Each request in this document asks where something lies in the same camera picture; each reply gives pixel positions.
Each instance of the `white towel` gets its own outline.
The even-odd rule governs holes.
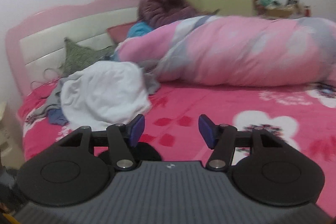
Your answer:
[[[72,129],[105,130],[151,108],[141,69],[130,62],[99,61],[70,75],[61,105]]]

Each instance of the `bed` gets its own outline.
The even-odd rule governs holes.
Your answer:
[[[42,105],[57,82],[64,62],[64,37],[80,45],[102,49],[112,45],[106,29],[136,20],[138,0],[96,0],[87,5],[55,7],[33,15],[9,30],[8,60],[24,103],[18,112],[24,128],[28,160],[71,132],[46,118],[26,124],[26,116]],[[171,82],[150,97],[141,141],[150,143],[164,160],[201,160],[211,151],[198,133],[197,119],[208,115],[215,123],[239,130],[263,126],[318,163],[325,172],[320,205],[330,215],[336,208],[336,94],[311,84],[278,88],[204,87]],[[95,149],[98,154],[102,148]],[[234,162],[248,149],[237,149]]]

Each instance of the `logo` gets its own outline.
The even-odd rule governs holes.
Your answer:
[[[166,167],[169,168],[169,169],[173,169],[173,168],[176,167],[176,165],[175,164],[167,164]]]

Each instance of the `gray ribbed surface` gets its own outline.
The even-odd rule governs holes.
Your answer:
[[[199,162],[143,162],[137,170],[118,173],[101,195],[86,203],[70,208],[30,203],[16,218],[22,224],[325,224],[327,216],[314,205],[307,205],[312,216],[296,211],[245,198],[225,174],[207,171]],[[295,220],[276,221],[286,215]]]

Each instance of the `green pillow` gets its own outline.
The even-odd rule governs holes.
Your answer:
[[[63,64],[63,76],[68,77],[76,71],[84,70],[99,61],[103,56],[112,55],[115,46],[95,51],[88,47],[81,47],[69,38],[64,39],[66,49],[66,59]]]

